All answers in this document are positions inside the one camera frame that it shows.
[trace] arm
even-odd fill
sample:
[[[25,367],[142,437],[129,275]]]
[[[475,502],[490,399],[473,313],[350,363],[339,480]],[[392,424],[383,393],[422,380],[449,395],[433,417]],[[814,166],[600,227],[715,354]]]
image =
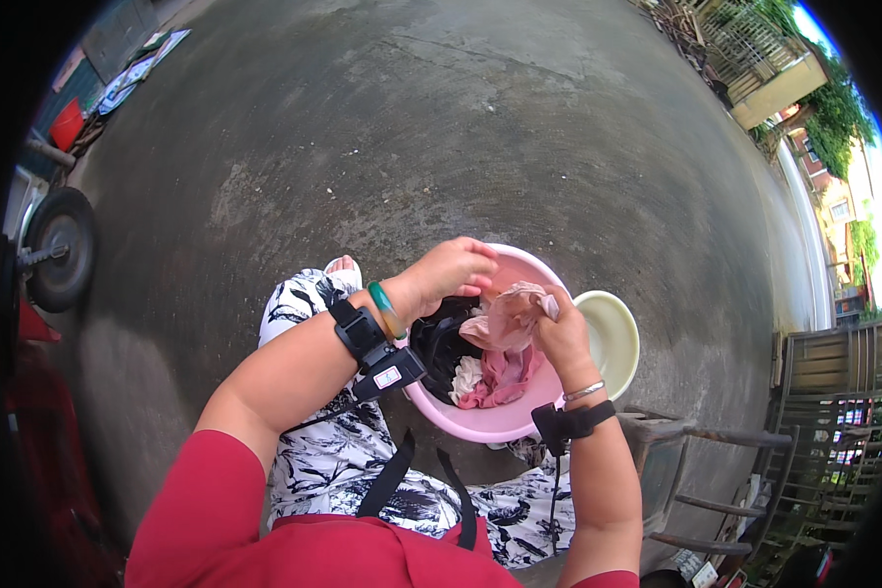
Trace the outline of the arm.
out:
[[[412,323],[437,310],[448,295],[476,296],[490,286],[496,253],[460,237],[429,251],[399,276],[382,282],[399,318]],[[388,333],[368,292],[350,296]],[[322,312],[278,335],[225,379],[203,409],[196,430],[213,429],[242,441],[270,470],[280,434],[333,400],[356,373],[356,361]]]
[[[588,327],[563,288],[546,287],[559,302],[559,321],[536,324],[535,342],[555,367],[565,393],[601,379],[588,352]],[[608,400],[604,389],[567,404],[568,410]],[[576,527],[559,586],[612,570],[639,573],[643,536],[640,481],[621,424],[608,418],[572,441],[572,501]]]

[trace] tire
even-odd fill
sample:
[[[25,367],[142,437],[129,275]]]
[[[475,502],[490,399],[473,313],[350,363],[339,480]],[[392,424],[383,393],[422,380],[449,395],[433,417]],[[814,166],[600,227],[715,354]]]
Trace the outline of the tire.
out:
[[[95,215],[88,199],[75,188],[54,188],[35,210],[24,245],[33,251],[70,243],[69,253],[33,267],[26,290],[46,312],[66,311],[79,301],[95,269]]]

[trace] hand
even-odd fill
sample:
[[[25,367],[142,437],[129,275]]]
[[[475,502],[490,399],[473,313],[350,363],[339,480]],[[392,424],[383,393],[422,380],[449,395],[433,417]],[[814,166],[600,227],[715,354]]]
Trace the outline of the hand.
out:
[[[437,311],[445,296],[480,295],[493,283],[495,259],[489,245],[458,237],[437,245],[383,288],[399,318],[410,324]]]
[[[559,303],[559,320],[542,316],[532,331],[532,341],[556,369],[565,392],[588,388],[601,379],[591,360],[588,323],[575,308],[565,288],[554,285],[542,288]]]

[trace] red shirt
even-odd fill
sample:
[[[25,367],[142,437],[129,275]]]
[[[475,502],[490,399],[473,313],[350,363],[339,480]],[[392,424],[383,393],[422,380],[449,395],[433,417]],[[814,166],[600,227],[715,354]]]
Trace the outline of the red shirt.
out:
[[[285,516],[259,541],[265,483],[241,441],[193,434],[137,530],[127,585],[520,585],[494,562],[482,518],[474,551],[457,547],[460,524],[434,539],[344,514]],[[624,586],[636,587],[637,576],[607,572],[575,588]]]

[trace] pink cloth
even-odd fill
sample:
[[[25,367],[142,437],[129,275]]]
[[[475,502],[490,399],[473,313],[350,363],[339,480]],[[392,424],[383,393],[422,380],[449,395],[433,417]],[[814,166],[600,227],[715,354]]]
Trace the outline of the pink cloth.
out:
[[[559,303],[538,284],[518,281],[490,304],[483,316],[464,321],[461,337],[483,349],[483,376],[459,408],[506,405],[526,393],[529,380],[545,361],[532,344],[532,329],[540,317],[559,318]]]
[[[532,343],[536,320],[559,319],[559,303],[539,284],[518,281],[494,298],[484,316],[467,319],[459,333],[468,343],[489,351],[522,351]]]
[[[526,393],[529,379],[545,360],[545,354],[528,345],[523,351],[484,351],[483,377],[472,392],[464,394],[458,408],[492,408],[506,405]]]

